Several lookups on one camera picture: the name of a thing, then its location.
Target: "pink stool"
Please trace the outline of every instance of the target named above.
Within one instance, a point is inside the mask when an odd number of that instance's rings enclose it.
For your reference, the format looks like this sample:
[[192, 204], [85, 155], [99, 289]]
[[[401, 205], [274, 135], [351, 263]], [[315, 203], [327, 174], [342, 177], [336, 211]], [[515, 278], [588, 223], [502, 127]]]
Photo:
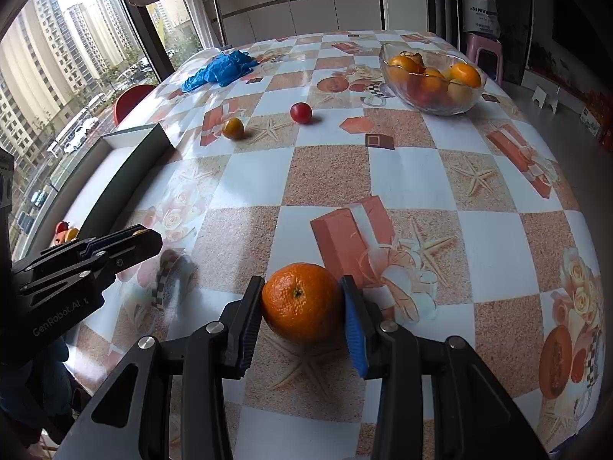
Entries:
[[502, 45], [499, 42], [467, 33], [466, 55], [502, 87]]

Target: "table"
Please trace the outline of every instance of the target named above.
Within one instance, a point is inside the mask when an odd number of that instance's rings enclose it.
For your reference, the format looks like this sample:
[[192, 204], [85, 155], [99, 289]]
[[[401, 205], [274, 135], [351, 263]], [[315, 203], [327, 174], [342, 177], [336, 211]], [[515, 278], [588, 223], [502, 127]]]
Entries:
[[[261, 62], [248, 76], [181, 93], [218, 52], [204, 50], [122, 122], [160, 122], [175, 147], [120, 217], [159, 231], [164, 251], [122, 272], [80, 325], [69, 366], [87, 388], [141, 335], [183, 337], [217, 319], [251, 275], [338, 259], [388, 318], [422, 337], [464, 337], [547, 450], [589, 421], [603, 372], [600, 270], [556, 158], [489, 79], [466, 115], [404, 106], [382, 82], [386, 41], [459, 54], [407, 31], [274, 39], [241, 48]], [[300, 101], [314, 109], [310, 125], [289, 117]], [[246, 139], [220, 136], [232, 116]], [[327, 221], [335, 210], [362, 250], [343, 248], [349, 237]], [[356, 254], [384, 247], [384, 264], [357, 265]], [[390, 266], [404, 280], [390, 279]], [[573, 358], [562, 382], [548, 378], [556, 352]], [[429, 378], [423, 387], [425, 457], [433, 458]], [[246, 378], [224, 389], [237, 459], [342, 459], [372, 447], [380, 382], [358, 378], [340, 334], [303, 348], [263, 322]], [[178, 378], [171, 409], [175, 456]]]

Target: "bowl of fruit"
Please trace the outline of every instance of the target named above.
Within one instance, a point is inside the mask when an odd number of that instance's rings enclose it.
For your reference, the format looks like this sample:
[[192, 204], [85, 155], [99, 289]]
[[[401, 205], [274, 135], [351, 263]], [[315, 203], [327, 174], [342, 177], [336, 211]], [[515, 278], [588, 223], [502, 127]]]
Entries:
[[409, 106], [452, 116], [469, 110], [483, 93], [485, 74], [444, 52], [385, 43], [379, 53], [385, 83]]

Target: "floor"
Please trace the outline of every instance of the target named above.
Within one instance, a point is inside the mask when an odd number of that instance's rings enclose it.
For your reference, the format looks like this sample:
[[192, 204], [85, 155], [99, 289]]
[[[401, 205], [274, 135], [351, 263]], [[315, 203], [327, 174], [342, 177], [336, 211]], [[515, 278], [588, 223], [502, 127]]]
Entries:
[[[505, 83], [505, 91], [536, 127], [560, 163], [592, 235], [600, 264], [606, 318], [613, 320], [613, 154], [595, 142], [579, 115], [559, 104], [556, 114], [533, 102], [532, 90]], [[608, 357], [599, 408], [613, 393], [613, 331], [606, 332]]]

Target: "white plastic bag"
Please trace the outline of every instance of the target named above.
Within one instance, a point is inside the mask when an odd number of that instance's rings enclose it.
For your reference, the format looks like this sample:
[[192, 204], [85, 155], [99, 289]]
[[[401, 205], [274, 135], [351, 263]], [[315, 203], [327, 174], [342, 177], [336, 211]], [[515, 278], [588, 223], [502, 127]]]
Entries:
[[462, 0], [464, 3], [464, 32], [479, 32], [500, 37], [496, 0]]

